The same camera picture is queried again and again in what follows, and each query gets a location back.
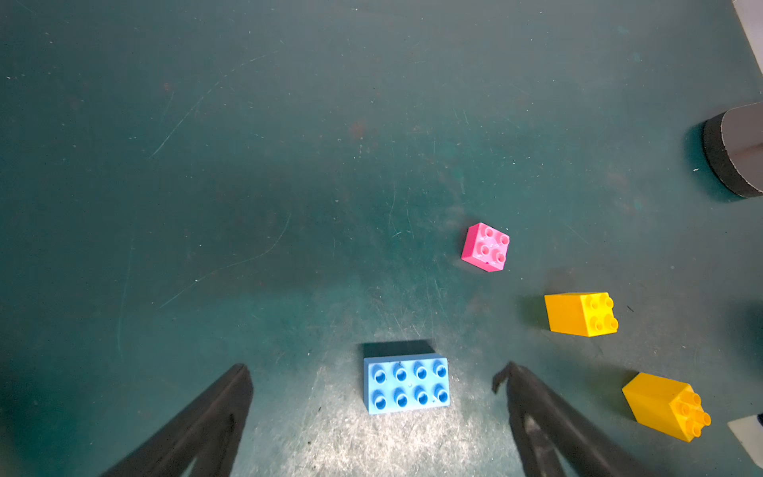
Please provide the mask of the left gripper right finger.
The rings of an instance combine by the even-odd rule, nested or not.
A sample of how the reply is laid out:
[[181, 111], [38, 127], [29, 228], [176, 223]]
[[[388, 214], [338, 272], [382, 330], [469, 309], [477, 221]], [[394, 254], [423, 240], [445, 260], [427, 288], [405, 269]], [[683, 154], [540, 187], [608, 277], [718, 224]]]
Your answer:
[[564, 457], [580, 476], [651, 476], [653, 473], [546, 385], [510, 362], [492, 381], [506, 384], [509, 423], [527, 476], [564, 476]]

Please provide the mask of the blue 2x4 lego brick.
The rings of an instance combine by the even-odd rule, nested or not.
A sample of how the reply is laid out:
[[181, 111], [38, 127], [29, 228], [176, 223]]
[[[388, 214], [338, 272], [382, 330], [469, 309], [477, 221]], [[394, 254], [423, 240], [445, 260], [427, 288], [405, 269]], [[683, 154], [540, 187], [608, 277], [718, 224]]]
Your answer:
[[364, 403], [370, 415], [449, 407], [448, 360], [436, 353], [365, 358]]

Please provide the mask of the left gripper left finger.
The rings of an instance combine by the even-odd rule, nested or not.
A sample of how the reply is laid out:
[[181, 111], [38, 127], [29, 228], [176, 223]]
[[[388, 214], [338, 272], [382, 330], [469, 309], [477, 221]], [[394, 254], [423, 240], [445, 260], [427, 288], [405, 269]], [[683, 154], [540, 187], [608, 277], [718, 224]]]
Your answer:
[[106, 476], [229, 476], [254, 386], [244, 364], [233, 365]]

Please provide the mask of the yellow lego brick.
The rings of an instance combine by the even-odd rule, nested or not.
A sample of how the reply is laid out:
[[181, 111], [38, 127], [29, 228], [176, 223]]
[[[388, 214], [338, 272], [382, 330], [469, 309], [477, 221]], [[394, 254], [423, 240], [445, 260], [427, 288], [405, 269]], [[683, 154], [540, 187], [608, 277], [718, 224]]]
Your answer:
[[692, 442], [711, 425], [711, 416], [691, 385], [639, 373], [622, 393], [637, 421], [681, 441]]
[[618, 332], [614, 301], [607, 292], [547, 294], [544, 303], [554, 333], [592, 338]]

